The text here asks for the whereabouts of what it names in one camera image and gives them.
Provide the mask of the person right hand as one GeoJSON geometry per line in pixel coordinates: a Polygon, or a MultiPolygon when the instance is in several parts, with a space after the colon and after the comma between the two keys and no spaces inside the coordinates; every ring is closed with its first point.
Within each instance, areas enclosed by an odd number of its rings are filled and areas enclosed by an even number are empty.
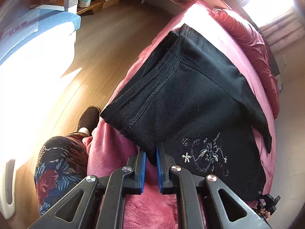
{"type": "Polygon", "coordinates": [[[258,211],[258,215],[263,218],[266,222],[269,222],[271,214],[266,209],[261,209],[258,211]]]}

